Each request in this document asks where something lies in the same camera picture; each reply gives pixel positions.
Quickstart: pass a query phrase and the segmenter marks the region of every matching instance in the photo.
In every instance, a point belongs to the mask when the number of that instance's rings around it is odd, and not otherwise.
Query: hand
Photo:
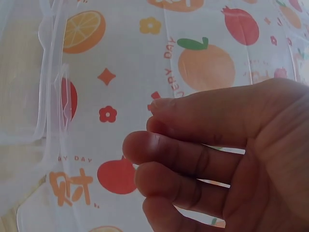
[[[130,134],[123,152],[140,165],[136,185],[155,232],[309,231],[308,87],[274,79],[155,100],[151,110],[147,131]],[[222,218],[226,228],[174,205]]]

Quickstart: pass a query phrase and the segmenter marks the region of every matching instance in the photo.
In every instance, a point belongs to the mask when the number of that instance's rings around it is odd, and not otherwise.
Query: pomegranate illustration
[[[260,36],[259,26],[253,17],[241,9],[223,8],[225,25],[231,35],[243,45],[255,44]]]
[[[73,119],[75,112],[76,112],[76,108],[77,108],[77,92],[76,92],[76,88],[73,85],[72,82],[70,82],[70,91],[71,91],[71,120]],[[61,102],[62,102],[62,107],[64,110],[65,105],[67,104],[68,100],[67,100],[67,83],[66,80],[64,78],[62,78],[61,80]]]
[[[282,67],[282,69],[276,69],[274,78],[288,78],[285,68]]]
[[[136,189],[134,184],[135,168],[122,156],[121,160],[111,160],[98,168],[98,181],[109,192],[129,194]]]
[[[295,10],[299,11],[299,12],[303,12],[303,10],[301,9],[298,0],[289,0],[291,6],[293,6],[295,8]]]

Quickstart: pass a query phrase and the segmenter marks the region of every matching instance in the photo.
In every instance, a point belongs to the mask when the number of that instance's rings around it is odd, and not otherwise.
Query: cartoon fruit
[[[134,175],[135,168],[124,156],[121,160],[103,163],[97,173],[100,184],[116,194],[129,194],[136,189]]]
[[[298,15],[289,7],[287,7],[284,3],[276,0],[276,2],[280,6],[280,10],[282,14],[286,17],[286,19],[293,25],[293,27],[297,29],[301,29],[301,21]]]
[[[105,33],[105,19],[100,12],[81,12],[67,21],[63,51],[77,54],[94,47]]]
[[[101,226],[90,230],[89,232],[122,232],[122,230],[118,229],[114,226]]]
[[[225,221],[218,221],[217,218],[214,218],[211,222],[211,225],[219,228],[225,228]]]
[[[243,1],[245,1],[246,3],[250,3],[250,4],[257,3],[257,0],[243,0]]]
[[[76,108],[77,108],[77,92],[72,82],[70,82],[70,91],[71,91],[71,120],[72,120],[75,115]],[[62,102],[62,108],[64,110],[64,107],[68,102],[67,83],[66,83],[66,79],[64,78],[61,80],[61,102]]]
[[[178,61],[178,69],[188,86],[197,90],[231,87],[235,81],[235,66],[230,55],[223,49],[190,39],[179,39],[177,44],[185,50]]]
[[[201,8],[204,0],[147,0],[149,4],[170,11],[191,12]]]
[[[231,35],[243,45],[252,45],[259,38],[260,30],[252,16],[241,9],[223,8],[225,25]]]
[[[285,68],[282,67],[282,69],[276,69],[274,78],[288,78]]]
[[[293,6],[295,8],[295,10],[299,11],[299,12],[303,12],[303,10],[301,9],[298,0],[289,0],[291,6]]]

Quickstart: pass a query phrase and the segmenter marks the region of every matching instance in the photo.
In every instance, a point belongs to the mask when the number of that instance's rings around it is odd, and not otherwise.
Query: yellow flower illustration
[[[161,30],[161,22],[154,17],[144,18],[140,20],[140,32],[143,34],[157,35]]]

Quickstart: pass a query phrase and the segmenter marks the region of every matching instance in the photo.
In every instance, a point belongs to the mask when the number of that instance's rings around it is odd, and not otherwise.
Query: orange chinese character
[[[88,185],[93,182],[93,178],[91,176],[86,176],[83,168],[80,170],[80,176],[69,177],[64,172],[50,172],[49,174],[49,182],[53,188],[54,195],[58,197],[58,205],[63,206],[64,202],[66,202],[69,206],[72,206],[72,202],[76,202],[80,199],[83,192],[85,195],[85,202],[87,205],[90,205],[90,195]],[[60,181],[58,184],[57,179],[59,177],[63,177],[64,181]],[[75,192],[71,197],[71,184],[72,185],[81,185],[78,186]]]

